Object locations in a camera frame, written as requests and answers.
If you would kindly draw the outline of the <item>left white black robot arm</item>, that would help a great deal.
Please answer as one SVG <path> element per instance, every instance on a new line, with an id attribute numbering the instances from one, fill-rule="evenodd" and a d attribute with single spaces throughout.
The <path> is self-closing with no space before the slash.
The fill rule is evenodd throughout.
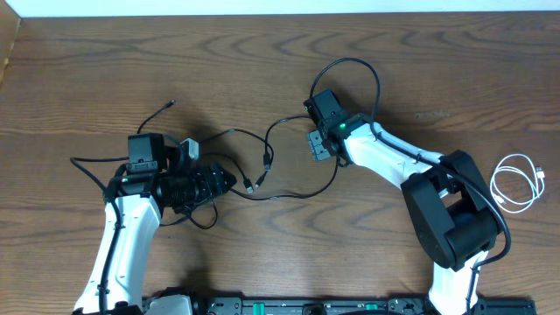
<path id="1" fill-rule="evenodd" d="M 103 194 L 105 228 L 86 288 L 74 314 L 204 314 L 187 293 L 143 298 L 152 240 L 167 207 L 186 220 L 199 206 L 212 204 L 237 182 L 220 164 L 186 171 L 154 169 L 118 172 Z"/>

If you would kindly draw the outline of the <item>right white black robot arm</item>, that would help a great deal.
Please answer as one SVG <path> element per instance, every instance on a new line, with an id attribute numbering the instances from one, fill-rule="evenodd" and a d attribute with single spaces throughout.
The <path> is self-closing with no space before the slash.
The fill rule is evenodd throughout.
<path id="1" fill-rule="evenodd" d="M 402 192 L 416 237 L 434 262 L 429 301 L 440 314 L 468 314 L 478 302 L 480 268 L 507 224 L 473 159 L 422 150 L 364 115 L 313 114 L 310 137 L 324 152 L 380 175 Z"/>

